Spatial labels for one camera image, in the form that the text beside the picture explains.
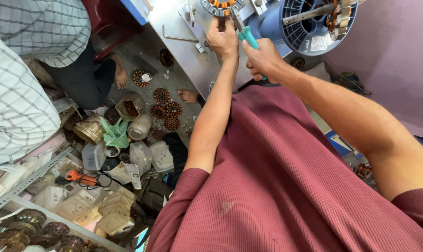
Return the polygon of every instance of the perforated metal rack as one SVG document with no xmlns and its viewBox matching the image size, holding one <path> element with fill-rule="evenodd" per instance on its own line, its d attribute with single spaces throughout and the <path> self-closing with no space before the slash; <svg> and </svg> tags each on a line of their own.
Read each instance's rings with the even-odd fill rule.
<svg viewBox="0 0 423 252">
<path fill-rule="evenodd" d="M 42 166 L 40 169 L 38 169 L 36 172 L 31 174 L 29 177 L 27 177 L 24 181 L 22 181 L 20 184 L 18 184 L 16 187 L 14 187 L 11 191 L 7 192 L 5 195 L 3 195 L 0 198 L 0 209 L 8 203 L 14 196 L 21 193 L 24 189 L 26 189 L 32 182 L 40 178 L 41 176 L 45 175 L 49 169 L 51 169 L 55 164 L 57 164 L 62 158 L 67 156 L 71 151 L 73 151 L 73 148 L 68 147 L 63 152 L 61 152 L 59 155 L 57 155 L 55 158 L 50 160 L 48 163 L 46 163 L 44 166 Z"/>
</svg>

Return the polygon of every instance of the lavender wall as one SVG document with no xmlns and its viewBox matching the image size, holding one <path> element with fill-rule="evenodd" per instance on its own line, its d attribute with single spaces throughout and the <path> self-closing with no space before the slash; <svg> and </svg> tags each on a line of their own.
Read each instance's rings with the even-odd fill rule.
<svg viewBox="0 0 423 252">
<path fill-rule="evenodd" d="M 417 135 L 423 132 L 423 0 L 368 0 L 326 59 L 355 71 L 375 100 Z"/>
</svg>

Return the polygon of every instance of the person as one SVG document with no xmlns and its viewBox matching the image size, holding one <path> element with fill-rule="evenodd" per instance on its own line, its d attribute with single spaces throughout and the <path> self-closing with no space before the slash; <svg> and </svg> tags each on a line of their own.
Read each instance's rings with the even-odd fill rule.
<svg viewBox="0 0 423 252">
<path fill-rule="evenodd" d="M 59 129 L 57 111 L 23 59 L 38 59 L 74 102 L 96 109 L 128 77 L 116 54 L 94 71 L 91 25 L 80 0 L 0 0 L 0 164 Z"/>
<path fill-rule="evenodd" d="M 423 251 L 423 146 L 386 109 L 242 42 L 255 80 L 232 95 L 238 39 L 213 17 L 222 68 L 147 251 Z M 318 129 L 311 106 L 371 163 L 375 192 Z"/>
</svg>

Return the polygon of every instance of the spool label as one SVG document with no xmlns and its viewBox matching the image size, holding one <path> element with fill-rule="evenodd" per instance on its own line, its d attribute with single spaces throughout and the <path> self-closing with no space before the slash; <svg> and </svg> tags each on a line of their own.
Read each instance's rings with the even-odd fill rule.
<svg viewBox="0 0 423 252">
<path fill-rule="evenodd" d="M 328 47 L 327 36 L 318 36 L 311 39 L 311 51 L 322 51 Z"/>
</svg>

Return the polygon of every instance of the bare foot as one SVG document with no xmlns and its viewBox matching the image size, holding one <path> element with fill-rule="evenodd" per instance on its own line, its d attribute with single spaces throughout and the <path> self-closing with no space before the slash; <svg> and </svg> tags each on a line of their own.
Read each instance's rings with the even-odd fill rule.
<svg viewBox="0 0 423 252">
<path fill-rule="evenodd" d="M 179 93 L 177 97 L 181 98 L 185 103 L 197 103 L 197 92 L 186 89 L 177 89 L 177 93 Z"/>
<path fill-rule="evenodd" d="M 120 57 L 116 53 L 111 53 L 110 58 L 115 61 L 116 69 L 115 69 L 115 85 L 118 89 L 125 88 L 129 78 L 127 76 L 126 70 L 123 66 L 123 62 L 121 62 Z"/>
</svg>

